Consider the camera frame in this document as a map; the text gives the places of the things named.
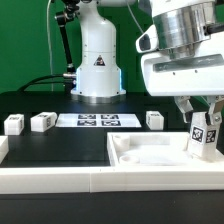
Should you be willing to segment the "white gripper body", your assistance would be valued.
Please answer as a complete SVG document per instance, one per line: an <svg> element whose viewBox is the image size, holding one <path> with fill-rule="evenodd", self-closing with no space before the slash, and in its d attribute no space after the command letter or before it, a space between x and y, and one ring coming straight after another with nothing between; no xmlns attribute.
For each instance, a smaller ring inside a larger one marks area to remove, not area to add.
<svg viewBox="0 0 224 224"><path fill-rule="evenodd" d="M224 94L224 50L200 47L194 57L170 60L161 52L141 58L143 79L151 96Z"/></svg>

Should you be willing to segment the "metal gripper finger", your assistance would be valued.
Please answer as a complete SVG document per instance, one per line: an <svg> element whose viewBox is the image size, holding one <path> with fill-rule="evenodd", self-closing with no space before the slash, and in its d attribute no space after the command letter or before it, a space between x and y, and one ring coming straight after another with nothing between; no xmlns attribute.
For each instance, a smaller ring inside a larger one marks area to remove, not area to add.
<svg viewBox="0 0 224 224"><path fill-rule="evenodd" d="M209 110L206 113L206 122L208 125L219 125L222 122L221 111L224 108L224 96L207 96L206 102Z"/></svg>
<svg viewBox="0 0 224 224"><path fill-rule="evenodd" d="M190 123L193 115L193 107L190 103L189 96L175 96L175 104L179 108L183 115L183 120L185 123Z"/></svg>

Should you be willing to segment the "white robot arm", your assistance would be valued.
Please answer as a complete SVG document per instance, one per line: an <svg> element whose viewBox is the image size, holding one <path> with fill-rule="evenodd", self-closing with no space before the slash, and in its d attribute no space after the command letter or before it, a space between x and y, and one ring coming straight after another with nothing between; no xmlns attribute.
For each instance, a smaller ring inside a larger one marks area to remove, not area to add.
<svg viewBox="0 0 224 224"><path fill-rule="evenodd" d="M152 96L173 96L184 120L194 118L189 102L204 96L209 125L222 122L224 107L224 24L216 20L217 0L75 0L82 32L82 63L73 94L95 101L121 89L116 67L116 28L97 11L138 3L153 24L136 40L141 69Z"/></svg>

